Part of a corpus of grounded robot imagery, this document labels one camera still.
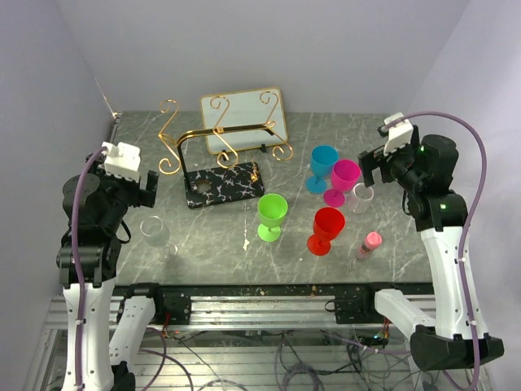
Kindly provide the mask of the pink plastic wine glass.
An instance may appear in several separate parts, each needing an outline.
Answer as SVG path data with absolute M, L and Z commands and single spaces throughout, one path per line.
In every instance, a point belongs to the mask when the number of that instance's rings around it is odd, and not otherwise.
M 352 190 L 361 175 L 359 165 L 349 159 L 338 160 L 331 172 L 331 189 L 323 199 L 332 208 L 340 208 L 345 203 L 345 193 Z

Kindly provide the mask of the blue plastic wine glass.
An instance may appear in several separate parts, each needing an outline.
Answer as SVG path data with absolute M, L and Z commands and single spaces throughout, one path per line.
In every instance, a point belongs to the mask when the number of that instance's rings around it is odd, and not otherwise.
M 339 153 L 330 145 L 320 145 L 311 152 L 310 169 L 313 176 L 306 181 L 306 189 L 313 194 L 322 194 L 327 189 L 325 177 L 329 175 Z

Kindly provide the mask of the red plastic wine glass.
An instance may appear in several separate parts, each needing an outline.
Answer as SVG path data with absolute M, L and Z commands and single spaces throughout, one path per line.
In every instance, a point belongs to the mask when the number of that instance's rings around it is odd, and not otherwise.
M 308 250 L 316 256 L 327 255 L 331 250 L 331 242 L 344 227 L 345 217 L 338 209 L 319 209 L 313 220 L 313 234 L 307 240 Z

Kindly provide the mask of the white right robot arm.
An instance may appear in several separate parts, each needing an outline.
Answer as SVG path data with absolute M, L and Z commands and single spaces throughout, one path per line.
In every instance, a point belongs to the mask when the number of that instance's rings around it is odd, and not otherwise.
M 405 192 L 431 268 L 436 315 L 431 317 L 397 288 L 379 289 L 359 302 L 360 316 L 383 316 L 409 340 L 412 358 L 423 371 L 467 369 L 500 358 L 501 339 L 490 336 L 478 310 L 463 228 L 469 222 L 466 201 L 451 190 L 458 161 L 456 143 L 441 135 L 414 138 L 386 153 L 383 147 L 362 152 L 359 165 L 366 185 L 379 169 L 383 182 Z

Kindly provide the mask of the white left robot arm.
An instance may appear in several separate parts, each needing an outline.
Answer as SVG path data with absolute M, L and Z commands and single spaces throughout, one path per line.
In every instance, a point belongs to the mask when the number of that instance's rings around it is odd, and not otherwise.
M 159 175 L 149 171 L 117 177 L 101 152 L 89 156 L 80 174 L 62 189 L 69 219 L 56 257 L 67 309 L 68 350 L 64 390 L 134 390 L 134 359 L 149 323 L 158 323 L 166 304 L 158 283 L 131 285 L 116 330 L 109 331 L 116 266 L 123 240 L 117 231 L 131 207 L 155 204 Z

